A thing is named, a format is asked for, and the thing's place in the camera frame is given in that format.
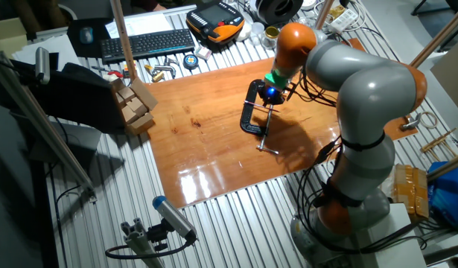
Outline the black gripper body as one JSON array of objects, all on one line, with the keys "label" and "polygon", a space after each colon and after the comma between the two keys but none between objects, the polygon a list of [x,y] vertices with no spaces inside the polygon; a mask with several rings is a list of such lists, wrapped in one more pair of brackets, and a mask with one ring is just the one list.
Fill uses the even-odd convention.
[{"label": "black gripper body", "polygon": [[281,105],[285,102],[284,95],[273,86],[259,86],[258,95],[263,100],[263,106]]}]

